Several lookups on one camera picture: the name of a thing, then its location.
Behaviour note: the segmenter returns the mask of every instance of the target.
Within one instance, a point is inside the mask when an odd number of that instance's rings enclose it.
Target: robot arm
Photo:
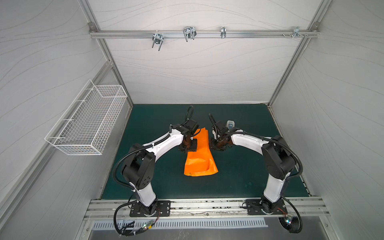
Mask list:
[[[212,116],[212,128],[214,138],[210,139],[210,148],[223,151],[231,145],[238,145],[249,148],[263,155],[264,163],[269,173],[266,188],[263,193],[260,205],[266,214],[271,214],[277,209],[286,186],[286,179],[296,165],[291,153],[283,149],[280,145],[287,145],[285,140],[276,136],[274,138],[264,138],[264,140],[244,132],[238,128],[228,128],[222,122],[215,122]]]
[[[156,161],[175,146],[179,146],[179,150],[183,152],[195,152],[197,139],[193,137],[198,127],[196,121],[187,119],[183,124],[171,125],[169,133],[153,142],[144,145],[136,143],[130,148],[129,152],[136,151],[136,154],[126,157],[122,175],[132,186],[131,189],[147,216],[153,215],[157,206],[157,197],[151,186]]]

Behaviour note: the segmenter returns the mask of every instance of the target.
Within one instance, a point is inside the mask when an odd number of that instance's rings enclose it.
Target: wire basket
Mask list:
[[[121,85],[90,82],[45,137],[67,155],[101,155],[127,98]]]

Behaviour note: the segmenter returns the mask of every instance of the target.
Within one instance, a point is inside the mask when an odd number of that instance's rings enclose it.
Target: green table surface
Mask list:
[[[128,153],[134,143],[144,144],[159,138],[169,130],[170,124],[184,122],[189,105],[181,104],[135,104],[122,137],[114,164]],[[235,126],[261,136],[274,137],[279,132],[264,104],[196,104],[192,119],[213,137],[208,114],[216,121],[235,121]],[[218,173],[209,176],[184,175],[187,155],[174,147],[165,153],[155,166],[151,181],[154,192],[160,199],[174,198],[223,198],[261,197],[268,173],[263,156],[241,146],[233,146],[223,152],[212,150]],[[132,192],[115,183],[109,174],[102,199],[128,199]],[[300,178],[290,181],[285,192],[287,197],[307,197],[308,193]]]

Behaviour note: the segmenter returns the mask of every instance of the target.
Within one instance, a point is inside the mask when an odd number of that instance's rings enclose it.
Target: orange fabric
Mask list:
[[[202,128],[194,138],[197,139],[197,151],[188,152],[184,175],[198,177],[217,173],[214,158],[209,150],[208,130]]]

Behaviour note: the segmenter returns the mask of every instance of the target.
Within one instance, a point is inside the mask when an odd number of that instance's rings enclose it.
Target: vent grille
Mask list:
[[[142,227],[150,219],[118,220],[118,227],[135,221],[135,229]],[[152,229],[191,229],[191,228],[254,228],[268,227],[263,217],[251,218],[198,218],[198,219],[159,219]],[[114,230],[112,220],[96,220],[92,230]]]

